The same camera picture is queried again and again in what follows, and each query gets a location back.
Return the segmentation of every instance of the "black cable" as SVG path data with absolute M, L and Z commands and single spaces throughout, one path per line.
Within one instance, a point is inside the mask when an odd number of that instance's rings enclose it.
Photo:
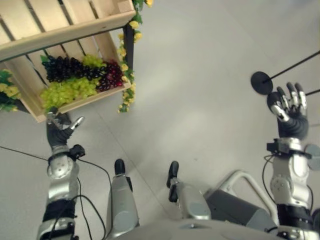
M 262 169 L 262 183 L 263 183 L 263 186 L 264 186 L 264 189 L 266 191 L 266 193 L 268 194 L 268 196 L 270 197 L 270 199 L 272 200 L 272 202 L 274 204 L 276 204 L 276 201 L 272 198 L 272 196 L 270 195 L 268 189 L 267 189 L 267 186 L 266 186 L 266 182 L 265 182 L 265 170 L 266 170 L 266 166 L 267 164 L 270 162 L 270 160 L 274 157 L 274 155 L 268 155 L 268 156 L 264 156 L 264 160 L 265 160 L 265 164 L 263 166 L 263 169 Z
M 32 154 L 30 154 L 30 153 L 26 153 L 26 152 L 23 152 L 23 151 L 15 150 L 15 149 L 12 149 L 12 148 L 9 148 L 9 147 L 0 146 L 0 149 L 5 149 L 5 150 L 13 151 L 13 152 L 16 152 L 16 153 L 19 153 L 19 154 L 27 155 L 27 156 L 29 156 L 29 157 L 34 157 L 34 158 L 36 158 L 36 159 L 41 159 L 41 160 L 44 160 L 44 161 L 48 162 L 48 159 L 45 159 L 45 158 L 43 158 L 43 157 L 36 156 L 36 155 L 32 155 Z
M 290 66 L 290 67 L 286 68 L 285 70 L 283 70 L 283 71 L 281 71 L 281 72 L 277 73 L 276 75 L 274 75 L 274 76 L 270 77 L 269 79 L 264 80 L 262 83 L 266 83 L 266 82 L 268 82 L 268 81 L 271 81 L 272 79 L 274 79 L 274 78 L 276 78 L 276 77 L 280 76 L 281 74 L 284 74 L 285 72 L 287 72 L 287 71 L 289 71 L 289 70 L 291 70 L 291 69 L 295 68 L 296 66 L 298 66 L 298 65 L 300 65 L 300 64 L 303 64 L 304 62 L 306 62 L 306 61 L 308 61 L 308 60 L 310 60 L 310 59 L 314 58 L 315 56 L 317 56 L 317 55 L 319 55 L 319 54 L 320 54 L 320 51 L 317 51 L 317 52 L 313 53 L 312 55 L 307 56 L 306 58 L 302 59 L 301 61 L 297 62 L 296 64 L 293 64 L 292 66 Z
M 12 152 L 15 152 L 15 153 L 19 153 L 19 154 L 23 154 L 23 155 L 26 155 L 26 156 L 29 156 L 29 157 L 34 157 L 36 159 L 40 159 L 40 160 L 43 160 L 43 161 L 46 161 L 48 162 L 47 159 L 43 158 L 43 157 L 40 157 L 40 156 L 36 156 L 36 155 L 33 155 L 33 154 L 30 154 L 30 153 L 26 153 L 26 152 L 23 152 L 23 151 L 19 151 L 19 150 L 15 150 L 15 149 L 12 149 L 12 148 L 9 148 L 9 147 L 5 147 L 5 146 L 0 146 L 1 149 L 5 149 L 5 150 L 9 150 L 9 151 L 12 151 Z M 82 160 L 82 159 L 78 159 L 80 162 L 83 162 L 83 163 L 86 163 L 86 164 L 90 164 L 90 165 L 93 165 L 99 169 L 101 169 L 102 171 L 104 171 L 106 173 L 106 175 L 108 176 L 108 180 L 109 180 L 109 184 L 110 184 L 110 204 L 111 204 L 111 218 L 113 216 L 113 195 L 112 195 L 112 183 L 111 183 L 111 178 L 110 178 L 110 175 L 108 173 L 107 170 L 105 170 L 103 167 L 95 164 L 95 163 L 92 163 L 92 162 L 89 162 L 89 161 L 85 161 L 85 160 Z M 80 183 L 80 180 L 78 178 L 78 181 L 79 181 L 79 189 L 80 189 L 80 195 L 79 196 L 82 196 L 81 194 L 81 183 Z M 82 205 L 82 199 L 80 198 L 80 203 L 81 203 L 81 210 L 82 210 L 82 214 L 83 214 L 83 217 L 87 223 L 87 218 L 85 217 L 85 214 L 84 214 L 84 211 L 83 211 L 83 205 Z M 110 230 L 109 232 L 107 233 L 106 235 L 106 226 L 105 224 L 103 223 L 103 232 L 104 232 L 104 235 L 103 235 L 103 239 L 105 239 L 106 237 L 109 236 L 111 230 L 112 230 L 112 226 L 113 226 L 113 222 L 111 221 L 111 227 L 110 227 Z M 90 227 L 89 227 L 89 224 L 87 224 L 87 227 L 88 227 L 88 232 L 89 232 L 89 235 L 91 235 L 91 232 L 90 232 Z
M 103 238 L 102 238 L 102 240 L 104 240 L 104 239 L 105 239 L 105 235 L 106 235 L 105 223 L 104 223 L 102 217 L 100 216 L 98 210 L 96 209 L 95 205 L 93 204 L 93 202 L 92 202 L 87 196 L 85 196 L 85 195 L 77 195 L 77 196 L 74 196 L 74 197 L 71 198 L 70 201 L 64 206 L 64 208 L 60 211 L 58 217 L 55 219 L 55 222 L 54 222 L 54 224 L 53 224 L 53 226 L 52 226 L 52 229 L 51 229 L 51 231 L 50 231 L 48 240 L 52 240 L 52 235 L 53 235 L 53 233 L 54 233 L 54 230 L 55 230 L 55 227 L 56 227 L 56 224 L 57 224 L 58 220 L 61 218 L 61 215 L 62 215 L 62 214 L 64 213 L 64 211 L 67 209 L 68 205 L 69 205 L 70 203 L 72 203 L 76 198 L 85 198 L 85 199 L 90 203 L 90 205 L 92 206 L 92 208 L 94 209 L 95 213 L 96 213 L 97 216 L 99 217 L 99 220 L 100 220 L 100 222 L 101 222 L 101 224 L 102 224 L 102 226 L 103 226 Z
M 78 182 L 79 182 L 79 193 L 80 193 L 80 195 L 82 195 L 80 179 L 79 179 L 78 177 L 77 177 L 76 179 L 77 179 Z M 85 220 L 86 227 L 87 227 L 87 229 L 88 229 L 89 237 L 90 237 L 90 240 L 92 240 L 92 235 L 91 235 L 90 226 L 89 226 L 87 217 L 86 217 L 86 215 L 85 215 L 84 204 L 83 204 L 83 202 L 82 202 L 82 198 L 81 198 L 81 197 L 80 197 L 80 204 L 81 204 L 82 215 L 83 215 L 83 218 L 84 218 L 84 220 Z
M 310 190 L 311 194 L 311 206 L 310 206 L 310 212 L 312 212 L 312 209 L 314 208 L 314 191 L 312 191 L 311 187 L 307 185 L 308 189 Z
M 274 227 L 268 229 L 268 230 L 265 231 L 265 232 L 269 234 L 271 231 L 276 230 L 276 229 L 278 229 L 278 227 L 277 227 L 277 226 L 274 226 Z
M 80 162 L 83 162 L 83 163 L 86 163 L 86 164 L 90 164 L 90 165 L 93 165 L 99 169 L 101 169 L 102 171 L 104 171 L 106 173 L 106 175 L 108 176 L 108 180 L 109 180 L 109 184 L 110 184 L 110 205 L 111 205 L 111 208 L 110 208 L 110 212 L 111 212 L 111 222 L 110 222 L 110 230 L 109 232 L 107 233 L 107 235 L 104 235 L 104 238 L 106 239 L 109 234 L 111 233 L 111 230 L 112 230 L 112 227 L 113 227 L 113 195 L 112 195 L 112 183 L 111 183 L 111 178 L 110 178 L 110 175 L 108 173 L 107 170 L 105 170 L 102 166 L 99 166 L 95 163 L 92 163 L 92 162 L 89 162 L 89 161 L 86 161 L 86 160 L 82 160 L 82 159 L 78 159 Z

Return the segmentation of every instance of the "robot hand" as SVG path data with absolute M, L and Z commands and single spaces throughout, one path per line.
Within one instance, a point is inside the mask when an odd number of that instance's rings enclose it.
M 307 136 L 309 129 L 306 94 L 299 83 L 294 87 L 288 82 L 286 86 L 291 99 L 287 98 L 281 87 L 277 87 L 277 91 L 268 95 L 267 105 L 277 117 L 279 137 L 302 140 Z
M 67 140 L 70 138 L 76 127 L 78 127 L 85 119 L 81 116 L 67 128 L 63 129 L 61 118 L 57 112 L 58 109 L 53 107 L 47 114 L 46 136 L 52 151 L 57 148 L 67 148 Z

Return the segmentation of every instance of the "flower vine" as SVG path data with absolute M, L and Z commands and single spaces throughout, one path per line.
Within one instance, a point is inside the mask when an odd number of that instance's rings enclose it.
M 142 38 L 142 33 L 137 30 L 139 25 L 141 25 L 142 17 L 140 15 L 141 10 L 143 9 L 144 4 L 146 4 L 149 8 L 153 5 L 153 0 L 132 0 L 133 6 L 135 9 L 135 16 L 129 22 L 129 25 L 134 29 L 134 43 L 136 43 L 139 39 Z M 125 44 L 124 44 L 124 35 L 123 33 L 118 35 L 120 40 L 120 47 L 118 49 L 118 53 L 121 59 L 121 69 L 123 71 L 122 80 L 124 82 L 131 83 L 131 87 L 124 90 L 122 93 L 123 103 L 119 105 L 118 113 L 125 113 L 129 111 L 130 104 L 132 104 L 136 99 L 136 83 L 133 69 L 129 68 L 126 61 L 125 56 L 127 55 Z

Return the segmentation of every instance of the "black pole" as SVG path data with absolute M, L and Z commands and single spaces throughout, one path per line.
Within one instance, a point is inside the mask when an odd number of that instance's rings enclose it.
M 268 81 L 271 81 L 272 79 L 274 79 L 274 78 L 276 78 L 276 77 L 280 76 L 281 74 L 284 74 L 285 72 L 287 72 L 287 71 L 289 71 L 289 70 L 291 70 L 291 69 L 295 68 L 296 66 L 298 66 L 298 65 L 300 65 L 300 64 L 303 64 L 304 62 L 306 62 L 306 61 L 308 61 L 308 60 L 310 60 L 310 59 L 314 58 L 314 57 L 315 57 L 315 56 L 317 56 L 318 54 L 320 54 L 320 50 L 319 50 L 319 51 L 317 51 L 317 52 L 315 52 L 314 54 L 312 54 L 312 55 L 310 55 L 310 56 L 306 57 L 305 59 L 303 59 L 303 60 L 301 60 L 301 61 L 297 62 L 296 64 L 294 64 L 294 65 L 292 65 L 292 66 L 290 66 L 290 67 L 286 68 L 285 70 L 283 70 L 283 71 L 281 71 L 281 72 L 277 73 L 276 75 L 274 75 L 274 76 L 270 77 L 269 79 L 264 80 L 262 83 L 266 83 L 266 82 L 268 82 Z
M 306 95 L 306 96 L 309 96 L 309 95 L 316 94 L 316 93 L 319 93 L 319 92 L 320 92 L 320 89 L 314 90 L 314 91 L 311 91 L 311 92 L 308 92 L 308 93 L 306 93 L 305 95 Z
M 134 68 L 134 39 L 135 30 L 129 25 L 129 23 L 127 23 L 123 27 L 123 42 L 126 50 L 124 59 L 130 69 Z

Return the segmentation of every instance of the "wire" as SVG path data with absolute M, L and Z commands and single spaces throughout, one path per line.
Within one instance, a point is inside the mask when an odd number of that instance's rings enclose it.
M 40 157 L 40 156 L 36 156 L 36 155 L 30 154 L 30 153 L 27 153 L 27 152 L 15 150 L 15 149 L 12 149 L 12 148 L 9 148 L 9 147 L 5 147 L 5 146 L 0 146 L 0 148 L 48 162 L 48 160 L 47 160 L 46 158 L 43 158 L 43 157 Z M 110 205 L 111 205 L 111 210 L 110 210 L 110 212 L 111 212 L 111 218 L 112 218 L 112 216 L 113 216 L 112 183 L 111 183 L 111 178 L 110 178 L 110 175 L 109 175 L 108 171 L 105 170 L 103 167 L 95 164 L 95 163 L 92 163 L 92 162 L 89 162 L 89 161 L 86 161 L 86 160 L 82 160 L 82 159 L 78 159 L 78 160 L 79 160 L 80 162 L 93 165 L 93 166 L 101 169 L 102 171 L 104 171 L 104 172 L 106 173 L 106 175 L 107 175 L 107 177 L 108 177 L 108 180 L 109 180 L 109 184 L 110 184 Z M 78 182 L 79 182 L 79 193 L 80 193 L 80 195 L 78 195 L 78 196 L 83 196 L 82 193 L 81 193 L 81 182 L 80 182 L 79 178 L 78 178 Z M 89 232 L 89 235 L 90 235 L 90 239 L 92 239 L 92 238 L 91 238 L 90 227 L 89 227 L 89 224 L 88 224 L 86 215 L 85 215 L 85 213 L 84 213 L 83 203 L 82 203 L 82 199 L 81 199 L 81 198 L 80 198 L 80 203 L 81 203 L 82 215 L 83 215 L 84 220 L 85 220 L 85 222 L 86 222 L 86 225 L 87 225 L 87 228 L 88 228 L 88 232 Z M 105 224 L 104 224 L 104 222 L 103 222 L 103 232 L 104 232 L 103 239 L 107 238 L 107 237 L 109 236 L 111 230 L 112 230 L 112 226 L 113 226 L 112 220 L 111 220 L 110 225 L 111 225 L 110 230 L 109 230 L 109 232 L 106 234 L 106 226 L 105 226 Z
M 276 229 L 278 229 L 278 227 L 277 227 L 277 226 L 274 226 L 274 227 L 268 229 L 268 230 L 265 231 L 265 232 L 266 232 L 266 233 L 270 233 L 271 231 L 276 230 Z
M 310 212 L 312 212 L 312 209 L 314 208 L 314 191 L 312 191 L 311 187 L 307 185 L 308 189 L 310 190 L 311 194 L 311 206 L 310 206 Z
M 78 177 L 77 177 L 76 179 L 77 179 L 78 182 L 79 182 L 79 193 L 80 193 L 80 195 L 82 195 L 80 179 L 79 179 Z M 84 204 L 83 204 L 83 202 L 82 202 L 82 198 L 81 198 L 81 197 L 80 197 L 80 204 L 81 204 L 82 215 L 83 215 L 83 218 L 84 218 L 84 220 L 85 220 L 86 227 L 87 227 L 87 229 L 88 229 L 89 237 L 90 237 L 90 240 L 92 240 L 92 235 L 91 235 L 91 231 L 90 231 L 90 226 L 89 226 L 87 217 L 86 217 L 86 215 L 85 215 Z
M 108 176 L 108 180 L 109 180 L 109 184 L 110 184 L 110 213 L 111 213 L 111 222 L 110 222 L 110 228 L 109 228 L 109 232 L 106 234 L 106 231 L 105 231 L 105 235 L 104 235 L 104 238 L 107 238 L 109 236 L 109 234 L 111 233 L 111 230 L 112 230 L 112 227 L 113 227 L 113 194 L 112 194 L 112 183 L 111 183 L 111 178 L 110 178 L 110 175 L 109 175 L 109 172 L 107 170 L 105 170 L 102 166 L 99 166 L 93 162 L 89 162 L 89 161 L 86 161 L 86 160 L 82 160 L 82 159 L 78 159 L 78 161 L 80 162 L 83 162 L 83 163 L 86 163 L 86 164 L 90 164 L 90 165 L 93 165 L 99 169 L 101 169 L 102 171 L 104 171 L 106 173 L 106 175 Z
M 95 213 L 97 214 L 97 216 L 99 217 L 99 220 L 103 226 L 103 238 L 102 239 L 105 239 L 105 235 L 106 235 L 106 227 L 105 227 L 105 223 L 102 219 L 102 217 L 100 216 L 98 210 L 96 209 L 95 205 L 93 204 L 93 202 L 85 195 L 77 195 L 77 196 L 74 196 L 73 198 L 70 199 L 70 201 L 64 206 L 64 208 L 60 211 L 60 213 L 58 214 L 58 217 L 55 219 L 54 221 L 54 224 L 52 226 L 52 229 L 50 231 L 50 234 L 49 234 L 49 240 L 52 240 L 52 235 L 54 233 L 54 230 L 55 230 L 55 227 L 56 227 L 56 224 L 57 222 L 59 221 L 59 219 L 61 218 L 62 214 L 64 213 L 64 211 L 67 209 L 68 205 L 70 203 L 72 203 L 76 198 L 85 198 L 89 203 L 90 205 L 92 206 L 92 208 L 94 209 Z
M 41 160 L 44 160 L 44 161 L 48 162 L 48 159 L 45 159 L 43 157 L 32 155 L 30 153 L 26 153 L 26 152 L 23 152 L 23 151 L 15 150 L 15 149 L 12 149 L 12 148 L 9 148 L 9 147 L 0 146 L 0 149 L 9 150 L 9 151 L 12 151 L 12 152 L 16 152 L 16 153 L 19 153 L 19 154 L 23 154 L 23 155 L 26 155 L 26 156 L 29 156 L 29 157 L 34 157 L 36 159 L 41 159 Z
M 267 189 L 267 186 L 266 186 L 266 182 L 265 182 L 265 170 L 266 170 L 266 166 L 267 164 L 270 162 L 270 160 L 274 157 L 274 155 L 268 155 L 268 156 L 264 156 L 264 160 L 265 160 L 265 164 L 263 166 L 263 169 L 262 169 L 262 183 L 263 183 L 263 186 L 264 186 L 264 189 L 266 191 L 266 193 L 268 194 L 269 198 L 272 200 L 272 202 L 274 204 L 276 204 L 276 201 L 272 198 L 272 196 L 270 195 L 268 189 Z

